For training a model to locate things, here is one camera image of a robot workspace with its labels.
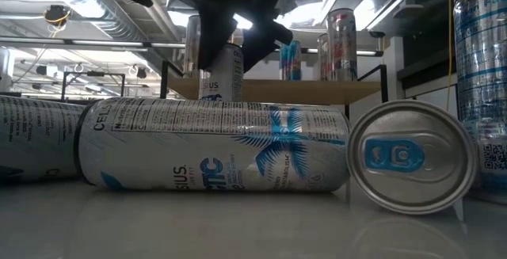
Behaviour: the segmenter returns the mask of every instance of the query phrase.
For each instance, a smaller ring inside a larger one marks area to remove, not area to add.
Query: pull tab
[[[412,173],[424,164],[425,153],[417,143],[408,139],[368,139],[364,161],[370,169]]]

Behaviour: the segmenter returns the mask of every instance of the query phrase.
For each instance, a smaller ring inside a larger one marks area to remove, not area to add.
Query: wooden board
[[[199,80],[171,78],[168,86],[196,100]],[[243,80],[243,101],[298,105],[350,105],[380,90],[380,82]]]

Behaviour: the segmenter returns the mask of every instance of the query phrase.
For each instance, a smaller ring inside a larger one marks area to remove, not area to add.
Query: barcode
[[[484,144],[482,152],[484,167],[486,169],[507,169],[507,146],[502,144]]]

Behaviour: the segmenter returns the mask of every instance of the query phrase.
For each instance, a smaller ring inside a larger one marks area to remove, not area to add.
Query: reflective table surface
[[[80,181],[0,188],[2,258],[507,258],[507,206],[466,198],[397,215],[352,184],[329,194],[110,192]]]

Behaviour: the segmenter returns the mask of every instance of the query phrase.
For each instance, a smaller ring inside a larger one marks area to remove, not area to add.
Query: aluminum can
[[[321,81],[327,81],[327,75],[330,71],[327,33],[322,34],[317,39],[317,58],[318,58],[318,78]]]
[[[301,43],[292,41],[280,49],[280,80],[301,80]]]
[[[199,41],[200,41],[200,17],[189,17],[185,41],[185,63],[183,64],[183,78],[199,78]]]
[[[72,150],[84,108],[0,97],[0,183],[76,176]]]
[[[459,117],[478,145],[472,192],[507,204],[507,0],[455,0]]]
[[[110,98],[88,106],[77,165],[125,189],[333,191],[349,177],[336,108]]]
[[[241,101],[243,53],[235,44],[225,44],[209,70],[201,70],[199,99],[207,101]]]
[[[328,81],[357,80],[356,18],[351,9],[333,10],[327,14],[327,30],[332,47]]]
[[[433,213],[468,192],[477,150],[465,127],[421,101],[389,101],[363,115],[350,134],[350,173],[377,204],[409,215]]]

